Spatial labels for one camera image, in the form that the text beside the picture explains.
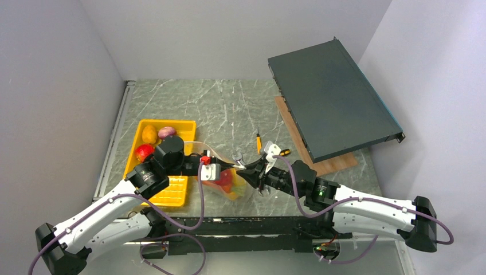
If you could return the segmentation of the red bell pepper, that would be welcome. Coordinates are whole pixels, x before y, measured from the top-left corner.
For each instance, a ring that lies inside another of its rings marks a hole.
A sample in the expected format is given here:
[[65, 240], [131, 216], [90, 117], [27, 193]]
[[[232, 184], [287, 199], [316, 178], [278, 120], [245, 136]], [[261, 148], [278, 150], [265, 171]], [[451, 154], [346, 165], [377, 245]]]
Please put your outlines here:
[[228, 169], [225, 171], [222, 171], [220, 173], [220, 178], [215, 181], [216, 184], [223, 185], [225, 183], [232, 183], [234, 182], [234, 177], [235, 177], [235, 170], [234, 169]]

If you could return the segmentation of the clear dotted zip bag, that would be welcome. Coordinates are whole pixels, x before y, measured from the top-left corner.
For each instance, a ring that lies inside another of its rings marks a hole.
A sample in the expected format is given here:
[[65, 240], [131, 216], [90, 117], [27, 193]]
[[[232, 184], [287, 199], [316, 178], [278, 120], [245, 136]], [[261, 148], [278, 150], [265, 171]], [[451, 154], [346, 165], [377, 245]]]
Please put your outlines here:
[[204, 192], [217, 194], [230, 201], [243, 203], [252, 195], [251, 186], [237, 175], [240, 165], [232, 158], [226, 157], [217, 152], [214, 148], [203, 142], [186, 141], [186, 155], [198, 154], [215, 157], [220, 160], [220, 175], [218, 179], [210, 179], [208, 175], [209, 168], [204, 167], [202, 174], [202, 186]]

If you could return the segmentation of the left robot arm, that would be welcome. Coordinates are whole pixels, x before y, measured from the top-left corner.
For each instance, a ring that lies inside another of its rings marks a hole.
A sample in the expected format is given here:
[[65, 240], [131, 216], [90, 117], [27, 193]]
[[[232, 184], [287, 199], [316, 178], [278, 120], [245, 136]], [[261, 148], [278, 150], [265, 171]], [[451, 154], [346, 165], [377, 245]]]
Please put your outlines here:
[[89, 260], [115, 246], [136, 239], [160, 239], [167, 222], [182, 230], [200, 227], [204, 206], [197, 223], [188, 226], [171, 218], [150, 198], [169, 186], [170, 176], [196, 176], [201, 186], [240, 165], [218, 156], [209, 147], [186, 155], [187, 145], [178, 136], [163, 139], [153, 153], [95, 203], [55, 226], [39, 226], [35, 231], [38, 254], [28, 274], [33, 273], [39, 260], [44, 261], [51, 274], [79, 274]]

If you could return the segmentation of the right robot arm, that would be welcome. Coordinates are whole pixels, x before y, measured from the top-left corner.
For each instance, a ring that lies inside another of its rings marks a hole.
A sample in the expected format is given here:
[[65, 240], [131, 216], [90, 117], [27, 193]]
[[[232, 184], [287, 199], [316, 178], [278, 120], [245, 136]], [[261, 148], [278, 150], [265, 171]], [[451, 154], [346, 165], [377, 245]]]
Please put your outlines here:
[[410, 201], [366, 194], [319, 178], [316, 171], [301, 160], [285, 171], [261, 158], [236, 173], [259, 191], [272, 187], [296, 200], [303, 198], [304, 202], [298, 203], [298, 207], [312, 210], [305, 217], [322, 216], [315, 225], [323, 238], [334, 233], [385, 235], [421, 252], [437, 251], [437, 214], [426, 197], [417, 196]]

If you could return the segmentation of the orange carrot with green top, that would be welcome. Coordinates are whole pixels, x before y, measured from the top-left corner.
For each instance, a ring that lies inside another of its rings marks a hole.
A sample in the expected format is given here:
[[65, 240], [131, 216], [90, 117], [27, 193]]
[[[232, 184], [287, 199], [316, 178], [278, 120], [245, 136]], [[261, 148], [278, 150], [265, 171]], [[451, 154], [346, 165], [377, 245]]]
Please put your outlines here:
[[216, 183], [214, 184], [214, 188], [217, 191], [225, 194], [230, 194], [232, 192], [232, 186], [233, 186], [232, 183], [225, 183], [223, 185], [216, 184]]

